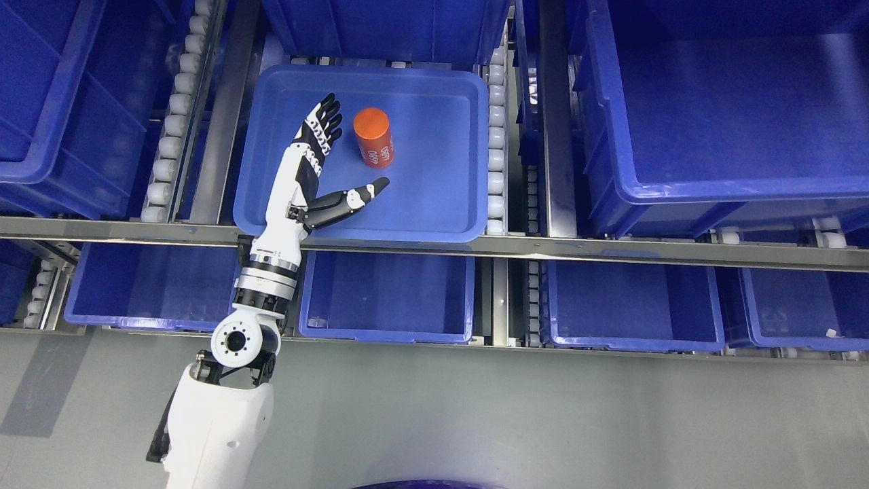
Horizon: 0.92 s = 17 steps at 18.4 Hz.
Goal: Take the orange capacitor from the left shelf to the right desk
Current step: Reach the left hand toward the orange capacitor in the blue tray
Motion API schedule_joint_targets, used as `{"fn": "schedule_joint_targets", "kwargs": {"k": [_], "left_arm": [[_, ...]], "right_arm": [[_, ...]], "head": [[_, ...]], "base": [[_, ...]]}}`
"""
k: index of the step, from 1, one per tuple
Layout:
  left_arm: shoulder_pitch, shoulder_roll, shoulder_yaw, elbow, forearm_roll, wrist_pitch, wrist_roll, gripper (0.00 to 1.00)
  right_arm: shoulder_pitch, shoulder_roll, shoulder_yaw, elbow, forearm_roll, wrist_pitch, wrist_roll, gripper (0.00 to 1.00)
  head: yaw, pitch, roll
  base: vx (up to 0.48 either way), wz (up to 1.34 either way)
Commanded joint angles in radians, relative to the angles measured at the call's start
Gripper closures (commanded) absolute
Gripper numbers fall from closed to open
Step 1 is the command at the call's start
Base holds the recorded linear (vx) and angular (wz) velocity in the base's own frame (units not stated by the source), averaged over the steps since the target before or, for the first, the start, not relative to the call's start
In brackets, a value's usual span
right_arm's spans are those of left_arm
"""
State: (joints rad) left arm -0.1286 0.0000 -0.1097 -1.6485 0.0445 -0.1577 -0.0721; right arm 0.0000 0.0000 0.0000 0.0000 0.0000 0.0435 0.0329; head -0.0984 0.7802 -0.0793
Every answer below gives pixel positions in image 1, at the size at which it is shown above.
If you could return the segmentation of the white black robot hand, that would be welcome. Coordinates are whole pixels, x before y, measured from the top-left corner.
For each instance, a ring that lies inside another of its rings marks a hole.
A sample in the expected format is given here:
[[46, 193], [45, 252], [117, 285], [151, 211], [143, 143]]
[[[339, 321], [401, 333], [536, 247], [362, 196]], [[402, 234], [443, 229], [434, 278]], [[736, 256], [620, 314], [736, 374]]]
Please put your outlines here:
[[258, 255], [288, 256], [311, 232], [349, 219], [389, 186], [387, 177], [319, 196], [320, 177], [341, 137], [341, 103], [334, 93], [304, 117], [280, 158], [265, 211], [265, 229], [252, 241]]

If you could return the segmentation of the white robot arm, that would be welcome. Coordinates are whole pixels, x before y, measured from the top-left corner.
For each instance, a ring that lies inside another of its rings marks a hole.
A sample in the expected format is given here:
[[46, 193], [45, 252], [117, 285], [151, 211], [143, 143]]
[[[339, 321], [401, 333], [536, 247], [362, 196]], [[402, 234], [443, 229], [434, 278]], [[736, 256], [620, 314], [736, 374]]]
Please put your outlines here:
[[168, 488], [243, 488], [269, 431], [271, 384], [295, 297], [301, 239], [241, 241], [229, 314], [183, 369], [146, 457]]

